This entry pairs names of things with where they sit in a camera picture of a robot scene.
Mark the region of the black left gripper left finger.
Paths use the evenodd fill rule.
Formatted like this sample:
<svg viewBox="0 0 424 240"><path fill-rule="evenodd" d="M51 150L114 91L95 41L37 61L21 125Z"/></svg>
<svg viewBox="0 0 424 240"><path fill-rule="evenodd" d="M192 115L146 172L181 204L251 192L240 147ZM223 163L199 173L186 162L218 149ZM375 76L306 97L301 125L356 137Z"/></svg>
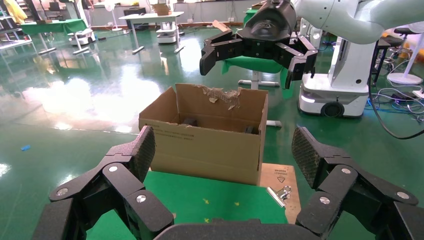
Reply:
<svg viewBox="0 0 424 240"><path fill-rule="evenodd" d="M100 217L114 211L138 240L152 240L174 224L173 214L144 185L156 150L154 130L113 146L97 166L49 194L34 240L84 240Z"/></svg>

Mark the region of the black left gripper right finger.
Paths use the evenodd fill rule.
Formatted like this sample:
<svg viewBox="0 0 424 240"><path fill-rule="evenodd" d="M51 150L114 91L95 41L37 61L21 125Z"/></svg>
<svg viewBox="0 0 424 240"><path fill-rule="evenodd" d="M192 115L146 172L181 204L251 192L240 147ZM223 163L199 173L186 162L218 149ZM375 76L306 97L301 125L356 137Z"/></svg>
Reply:
<svg viewBox="0 0 424 240"><path fill-rule="evenodd" d="M421 240L424 210L409 191L361 168L343 149L317 141L305 127L293 133L291 152L314 194L296 224L320 239L342 213L353 215L377 240Z"/></svg>

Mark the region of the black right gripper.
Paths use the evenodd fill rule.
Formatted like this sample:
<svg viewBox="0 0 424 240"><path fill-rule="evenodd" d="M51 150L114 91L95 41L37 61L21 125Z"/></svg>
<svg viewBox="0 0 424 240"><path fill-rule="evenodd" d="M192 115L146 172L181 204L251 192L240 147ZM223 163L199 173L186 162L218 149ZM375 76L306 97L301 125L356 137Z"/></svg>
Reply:
<svg viewBox="0 0 424 240"><path fill-rule="evenodd" d="M289 0L267 1L244 25L233 33L226 30L203 41L199 72L206 76L216 62L239 56L274 59L286 70L283 88L304 74L315 74L318 50L304 36L290 40L297 22L295 8Z"/></svg>

